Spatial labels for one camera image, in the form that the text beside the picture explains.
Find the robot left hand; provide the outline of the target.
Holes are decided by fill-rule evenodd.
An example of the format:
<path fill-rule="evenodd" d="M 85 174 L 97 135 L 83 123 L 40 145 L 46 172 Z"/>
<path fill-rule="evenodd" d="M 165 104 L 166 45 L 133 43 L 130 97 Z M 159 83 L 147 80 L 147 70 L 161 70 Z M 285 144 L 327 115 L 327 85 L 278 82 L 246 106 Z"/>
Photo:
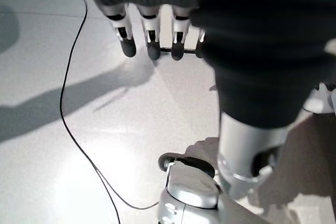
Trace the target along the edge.
<path fill-rule="evenodd" d="M 218 166 L 235 199 L 264 180 L 313 87 L 335 73 L 335 0 L 94 0 L 186 7 L 219 96 Z"/>

